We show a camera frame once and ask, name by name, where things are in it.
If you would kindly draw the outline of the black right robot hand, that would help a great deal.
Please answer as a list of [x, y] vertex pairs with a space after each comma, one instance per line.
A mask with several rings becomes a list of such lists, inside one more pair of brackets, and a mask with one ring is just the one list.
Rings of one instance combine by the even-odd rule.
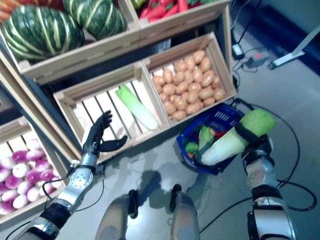
[[235, 131], [248, 142], [247, 147], [241, 154], [246, 165], [251, 164], [260, 158], [266, 158], [270, 163], [275, 165], [274, 160], [270, 157], [273, 147], [267, 134], [258, 137], [253, 132], [246, 129], [240, 122], [234, 127]]

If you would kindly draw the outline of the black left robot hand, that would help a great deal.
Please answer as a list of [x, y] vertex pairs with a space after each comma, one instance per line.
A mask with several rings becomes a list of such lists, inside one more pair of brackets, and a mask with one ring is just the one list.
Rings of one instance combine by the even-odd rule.
[[92, 154], [97, 158], [100, 153], [117, 151], [127, 142], [128, 136], [125, 135], [120, 139], [103, 141], [104, 130], [110, 127], [112, 122], [111, 111], [104, 112], [96, 122], [91, 126], [86, 141], [82, 145], [81, 155]]

